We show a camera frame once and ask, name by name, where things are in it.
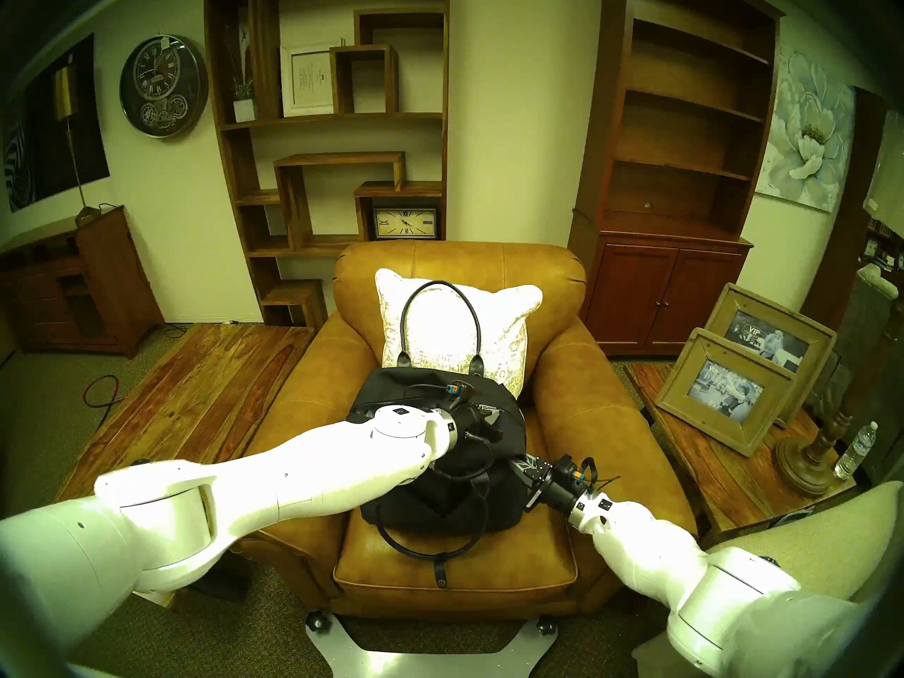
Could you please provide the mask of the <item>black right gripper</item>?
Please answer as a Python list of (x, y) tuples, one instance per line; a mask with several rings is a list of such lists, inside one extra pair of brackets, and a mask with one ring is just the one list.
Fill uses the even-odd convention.
[(577, 465), (570, 455), (549, 462), (525, 454), (510, 459), (510, 467), (528, 490), (525, 513), (544, 504), (562, 515), (570, 515), (582, 497), (595, 492), (599, 481), (593, 457), (586, 457)]

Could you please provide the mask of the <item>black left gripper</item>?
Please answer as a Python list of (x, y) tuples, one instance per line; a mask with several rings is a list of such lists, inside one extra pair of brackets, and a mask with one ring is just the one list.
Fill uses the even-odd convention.
[(451, 407), (450, 447), (456, 448), (468, 439), (488, 445), (502, 442), (504, 432), (497, 421), (503, 413), (504, 409), (483, 403), (459, 403)]

